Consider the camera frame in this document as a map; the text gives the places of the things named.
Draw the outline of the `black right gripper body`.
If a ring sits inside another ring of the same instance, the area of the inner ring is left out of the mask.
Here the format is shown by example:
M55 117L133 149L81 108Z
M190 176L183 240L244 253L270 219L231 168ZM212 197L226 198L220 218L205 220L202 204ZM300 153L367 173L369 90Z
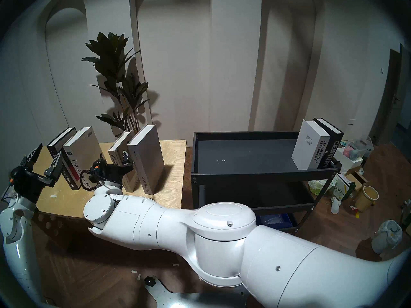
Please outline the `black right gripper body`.
M132 164L128 165L114 165L99 163L93 164L93 182L109 181L122 185L124 175L131 172L134 169Z

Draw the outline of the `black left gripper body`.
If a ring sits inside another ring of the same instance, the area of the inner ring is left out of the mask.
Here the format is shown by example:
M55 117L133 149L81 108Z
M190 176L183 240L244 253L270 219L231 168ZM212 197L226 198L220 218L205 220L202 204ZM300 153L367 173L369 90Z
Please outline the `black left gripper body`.
M22 166L15 167L10 172L10 178L16 193L31 202L38 201L45 186L52 187L52 182L49 182L45 176L41 176Z

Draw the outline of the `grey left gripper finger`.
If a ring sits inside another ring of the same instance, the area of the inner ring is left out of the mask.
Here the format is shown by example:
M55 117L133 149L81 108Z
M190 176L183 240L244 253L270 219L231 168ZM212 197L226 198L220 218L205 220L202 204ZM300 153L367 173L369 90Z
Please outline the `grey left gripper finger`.
M20 163L20 166L22 166L22 167L24 167L28 170L33 170L34 164L38 160L39 155L42 151L42 148L43 148L43 144L40 143L40 145L37 148L35 148L32 152L30 152L28 154L28 156L23 157L23 159Z
M60 150L56 157L53 159L51 165L44 171L44 176L49 182L57 182L61 173L63 165L63 150Z

